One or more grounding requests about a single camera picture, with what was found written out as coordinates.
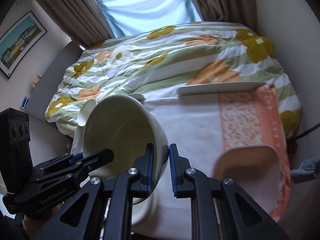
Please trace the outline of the person's left hand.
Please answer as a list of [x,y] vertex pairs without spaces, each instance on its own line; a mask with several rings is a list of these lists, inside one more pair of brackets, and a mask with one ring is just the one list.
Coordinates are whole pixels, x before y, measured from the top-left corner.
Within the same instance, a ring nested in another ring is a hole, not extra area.
[[29,237],[33,237],[42,227],[43,225],[51,218],[53,215],[57,213],[57,211],[60,210],[60,206],[57,205],[51,209],[51,212],[49,215],[45,215],[42,218],[39,219],[31,219],[27,216],[24,217],[22,224],[23,227],[28,234]]

